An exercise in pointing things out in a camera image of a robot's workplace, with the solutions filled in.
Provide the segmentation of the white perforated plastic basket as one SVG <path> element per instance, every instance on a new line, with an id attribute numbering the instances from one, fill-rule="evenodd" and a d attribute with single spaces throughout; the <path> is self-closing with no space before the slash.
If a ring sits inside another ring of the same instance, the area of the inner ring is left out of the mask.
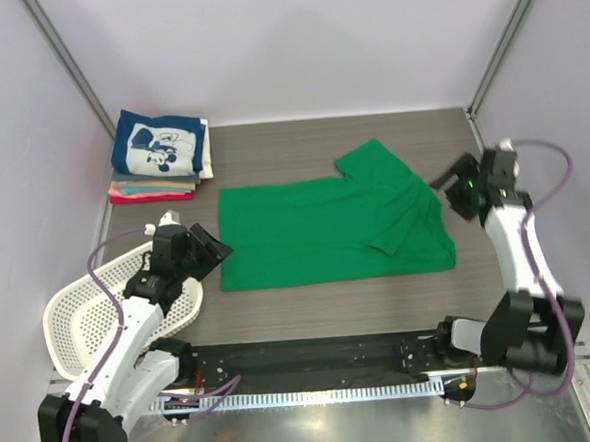
<path id="1" fill-rule="evenodd" d="M 149 243 L 143 243 L 95 270 L 117 300 L 122 299 L 126 282 L 141 267 L 142 254 L 150 249 Z M 180 297 L 146 343 L 172 337 L 191 325 L 199 316 L 202 302 L 202 284 L 193 278 L 185 281 Z M 84 275 L 50 299 L 42 319 L 53 366 L 60 376 L 73 381 L 86 368 L 117 316 L 109 298 L 90 276 Z"/>

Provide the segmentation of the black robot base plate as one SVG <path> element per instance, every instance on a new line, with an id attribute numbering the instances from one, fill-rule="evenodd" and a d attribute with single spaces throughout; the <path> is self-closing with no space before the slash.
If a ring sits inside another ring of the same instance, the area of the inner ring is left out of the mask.
<path id="1" fill-rule="evenodd" d="M 193 372 L 170 390 L 210 392 L 235 376 L 240 395 L 374 388 L 486 367 L 479 356 L 447 350 L 434 330 L 195 346 L 193 357 Z"/>

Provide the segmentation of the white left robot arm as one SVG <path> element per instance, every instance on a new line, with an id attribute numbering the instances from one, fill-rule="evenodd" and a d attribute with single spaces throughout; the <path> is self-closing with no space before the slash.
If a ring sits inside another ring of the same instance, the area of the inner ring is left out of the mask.
<path id="1" fill-rule="evenodd" d="M 110 294 L 116 319 L 91 360 L 61 396 L 47 395 L 38 412 L 40 442 L 128 442 L 149 404 L 169 386 L 196 374 L 190 344 L 150 339 L 186 283 L 201 281 L 232 254 L 199 224 L 150 225 L 152 240 L 122 297 Z"/>

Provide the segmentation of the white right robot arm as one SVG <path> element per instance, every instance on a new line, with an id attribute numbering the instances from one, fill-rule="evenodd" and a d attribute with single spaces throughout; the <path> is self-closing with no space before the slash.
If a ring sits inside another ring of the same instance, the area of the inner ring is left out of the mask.
<path id="1" fill-rule="evenodd" d="M 585 317 L 581 300 L 568 298 L 536 234 L 537 205 L 516 187 L 515 144 L 505 140 L 481 158 L 465 153 L 431 183 L 464 220 L 477 219 L 493 244 L 503 278 L 503 298 L 489 319 L 448 316 L 438 325 L 433 353 L 455 368 L 468 356 L 486 364 L 561 375 Z"/>

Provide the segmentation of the green t shirt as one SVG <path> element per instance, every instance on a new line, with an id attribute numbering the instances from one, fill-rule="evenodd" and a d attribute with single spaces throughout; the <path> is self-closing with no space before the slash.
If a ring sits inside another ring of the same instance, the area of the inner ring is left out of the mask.
<path id="1" fill-rule="evenodd" d="M 439 198 L 380 141 L 334 177 L 225 188 L 219 232 L 233 252 L 221 287 L 240 292 L 436 273 L 457 264 Z"/>

